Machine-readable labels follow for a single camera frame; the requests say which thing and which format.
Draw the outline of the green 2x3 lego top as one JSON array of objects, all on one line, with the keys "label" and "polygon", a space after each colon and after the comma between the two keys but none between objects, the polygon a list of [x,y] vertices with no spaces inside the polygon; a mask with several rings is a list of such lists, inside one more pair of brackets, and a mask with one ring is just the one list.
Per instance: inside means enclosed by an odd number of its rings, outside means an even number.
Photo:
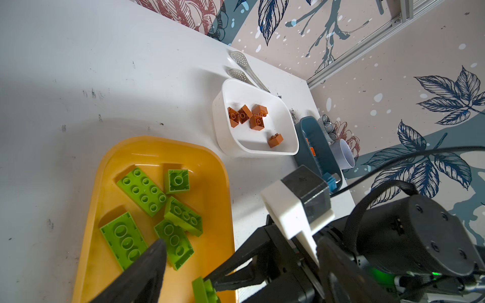
[{"label": "green 2x3 lego top", "polygon": [[195,253],[186,232],[170,220],[163,220],[154,227],[159,239],[166,243],[167,260],[178,271]]}]

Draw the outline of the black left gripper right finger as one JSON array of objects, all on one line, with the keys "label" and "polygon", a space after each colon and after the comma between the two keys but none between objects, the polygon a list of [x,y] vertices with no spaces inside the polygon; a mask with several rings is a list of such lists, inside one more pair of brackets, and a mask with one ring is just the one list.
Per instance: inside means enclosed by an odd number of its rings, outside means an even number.
[{"label": "black left gripper right finger", "polygon": [[397,302],[329,238],[317,244],[325,302]]}]

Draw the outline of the metal tongs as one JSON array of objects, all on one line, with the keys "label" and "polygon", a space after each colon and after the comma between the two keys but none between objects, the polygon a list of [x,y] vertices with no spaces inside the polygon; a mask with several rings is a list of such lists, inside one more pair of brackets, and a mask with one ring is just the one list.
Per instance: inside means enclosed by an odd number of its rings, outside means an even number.
[{"label": "metal tongs", "polygon": [[246,56],[239,51],[231,51],[229,53],[230,58],[239,66],[239,69],[230,68],[227,70],[227,74],[237,80],[245,82],[247,84],[257,86],[270,93],[270,90],[263,84],[261,79],[252,70]]}]

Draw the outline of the green 2x4 lego bottom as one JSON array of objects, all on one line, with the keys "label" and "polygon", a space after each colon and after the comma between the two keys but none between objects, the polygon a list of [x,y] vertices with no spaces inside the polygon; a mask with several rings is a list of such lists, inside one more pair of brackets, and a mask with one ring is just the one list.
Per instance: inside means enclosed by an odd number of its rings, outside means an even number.
[{"label": "green 2x4 lego bottom", "polygon": [[199,277],[192,281],[193,294],[196,303],[221,303],[209,279],[204,280]]}]

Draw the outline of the green 2x3 lego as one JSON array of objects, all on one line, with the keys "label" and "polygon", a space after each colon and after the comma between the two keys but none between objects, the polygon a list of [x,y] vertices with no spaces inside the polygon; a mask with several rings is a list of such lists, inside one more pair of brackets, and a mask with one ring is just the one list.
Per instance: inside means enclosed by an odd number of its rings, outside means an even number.
[{"label": "green 2x3 lego", "polygon": [[154,227],[159,239],[166,243],[167,260],[178,271],[195,253],[186,232],[170,220],[163,220]]},{"label": "green 2x3 lego", "polygon": [[102,226],[100,231],[122,271],[127,270],[148,249],[130,212]]}]

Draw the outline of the teal plastic bin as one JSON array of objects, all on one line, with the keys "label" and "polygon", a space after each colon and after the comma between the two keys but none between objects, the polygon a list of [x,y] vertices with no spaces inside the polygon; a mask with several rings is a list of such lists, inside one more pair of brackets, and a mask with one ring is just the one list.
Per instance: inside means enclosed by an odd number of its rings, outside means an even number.
[{"label": "teal plastic bin", "polygon": [[[299,151],[294,155],[297,165],[306,166],[320,177],[323,177],[326,173],[335,174],[335,179],[340,181],[336,183],[332,192],[338,191],[342,187],[342,171],[331,152],[330,145],[318,121],[312,116],[303,117],[295,125],[295,129],[299,140]],[[314,148],[315,157],[312,155],[311,147]]]}]

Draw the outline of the lavender plastic bowl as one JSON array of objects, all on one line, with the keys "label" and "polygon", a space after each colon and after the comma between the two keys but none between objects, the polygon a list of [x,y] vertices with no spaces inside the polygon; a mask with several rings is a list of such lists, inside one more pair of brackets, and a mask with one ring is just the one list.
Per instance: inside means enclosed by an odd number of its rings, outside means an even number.
[{"label": "lavender plastic bowl", "polygon": [[354,168],[354,156],[345,140],[336,140],[330,145],[330,149],[341,170]]}]

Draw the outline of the dark patterned ceramic bowl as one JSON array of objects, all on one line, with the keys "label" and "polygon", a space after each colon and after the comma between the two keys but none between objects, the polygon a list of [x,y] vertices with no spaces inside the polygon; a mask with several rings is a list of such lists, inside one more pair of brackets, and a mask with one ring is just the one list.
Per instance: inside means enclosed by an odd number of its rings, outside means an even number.
[{"label": "dark patterned ceramic bowl", "polygon": [[336,140],[335,126],[327,115],[322,115],[318,118],[318,124],[321,127],[323,134],[329,144]]}]

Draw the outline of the green 2x4 lego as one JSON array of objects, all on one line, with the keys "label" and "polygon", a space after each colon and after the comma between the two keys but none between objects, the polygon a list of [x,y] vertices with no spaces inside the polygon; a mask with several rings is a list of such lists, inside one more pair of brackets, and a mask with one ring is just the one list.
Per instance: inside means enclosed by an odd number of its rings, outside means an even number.
[{"label": "green 2x4 lego", "polygon": [[167,195],[139,167],[135,167],[116,184],[149,217],[158,214],[168,200]]},{"label": "green 2x4 lego", "polygon": [[200,237],[203,234],[202,217],[174,197],[167,200],[164,218],[193,236]]},{"label": "green 2x4 lego", "polygon": [[192,281],[193,294],[196,303],[221,303],[209,279],[204,280],[199,277]]}]

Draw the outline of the white plastic bin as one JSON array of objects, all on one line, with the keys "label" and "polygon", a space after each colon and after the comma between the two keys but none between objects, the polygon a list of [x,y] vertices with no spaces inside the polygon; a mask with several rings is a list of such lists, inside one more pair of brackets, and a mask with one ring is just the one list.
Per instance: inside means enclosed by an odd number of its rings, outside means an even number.
[{"label": "white plastic bin", "polygon": [[299,151],[291,114],[280,98],[236,79],[212,104],[219,148],[230,157],[293,156]]}]

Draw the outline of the brown 2x2 lego top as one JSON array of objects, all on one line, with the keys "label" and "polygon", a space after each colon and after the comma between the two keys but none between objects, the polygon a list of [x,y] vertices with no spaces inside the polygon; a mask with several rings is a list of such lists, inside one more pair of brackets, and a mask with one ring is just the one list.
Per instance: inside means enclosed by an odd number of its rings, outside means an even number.
[{"label": "brown 2x2 lego top", "polygon": [[262,105],[255,105],[251,110],[251,112],[253,113],[253,115],[262,116],[262,117],[266,117],[267,114],[269,113],[268,109]]}]

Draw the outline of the brown 2x2 lego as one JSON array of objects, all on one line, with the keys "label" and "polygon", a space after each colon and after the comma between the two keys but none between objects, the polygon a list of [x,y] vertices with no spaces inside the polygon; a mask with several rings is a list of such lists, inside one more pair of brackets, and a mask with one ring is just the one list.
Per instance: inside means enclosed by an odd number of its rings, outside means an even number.
[{"label": "brown 2x2 lego", "polygon": [[253,113],[250,111],[247,105],[242,106],[238,111],[238,113],[239,113],[239,122],[241,124],[244,124],[246,121],[250,120],[251,117],[253,116]]},{"label": "brown 2x2 lego", "polygon": [[268,144],[270,148],[274,148],[280,145],[284,141],[284,138],[281,134],[276,133],[275,135],[271,136],[268,140]]},{"label": "brown 2x2 lego", "polygon": [[251,110],[251,112],[253,113],[253,115],[262,116],[262,117],[266,117],[267,114],[269,113],[268,109],[262,105],[255,105]]}]

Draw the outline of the green 2x2 lego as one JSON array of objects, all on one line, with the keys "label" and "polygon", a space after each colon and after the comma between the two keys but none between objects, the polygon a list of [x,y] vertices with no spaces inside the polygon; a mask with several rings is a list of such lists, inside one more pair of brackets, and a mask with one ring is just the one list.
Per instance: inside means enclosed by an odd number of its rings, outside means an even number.
[{"label": "green 2x2 lego", "polygon": [[190,190],[189,170],[169,169],[164,177],[167,194],[185,193]]}]

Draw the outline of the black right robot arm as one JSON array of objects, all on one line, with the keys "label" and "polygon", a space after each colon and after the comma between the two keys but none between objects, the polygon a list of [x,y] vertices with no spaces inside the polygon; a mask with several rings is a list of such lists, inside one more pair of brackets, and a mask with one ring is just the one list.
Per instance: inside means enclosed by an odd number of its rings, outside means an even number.
[{"label": "black right robot arm", "polygon": [[484,247],[419,187],[384,181],[335,219],[333,180],[300,166],[266,188],[266,224],[193,282],[197,302],[254,285],[261,289],[250,302],[420,302],[484,293]]}]

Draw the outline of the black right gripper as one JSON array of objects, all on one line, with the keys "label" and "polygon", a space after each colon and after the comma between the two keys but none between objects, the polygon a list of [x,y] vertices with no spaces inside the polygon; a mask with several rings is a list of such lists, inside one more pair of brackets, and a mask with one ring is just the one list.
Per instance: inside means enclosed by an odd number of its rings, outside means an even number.
[{"label": "black right gripper", "polygon": [[275,224],[257,228],[207,280],[217,292],[265,282],[246,302],[323,302],[325,298],[313,261],[295,252]]}]

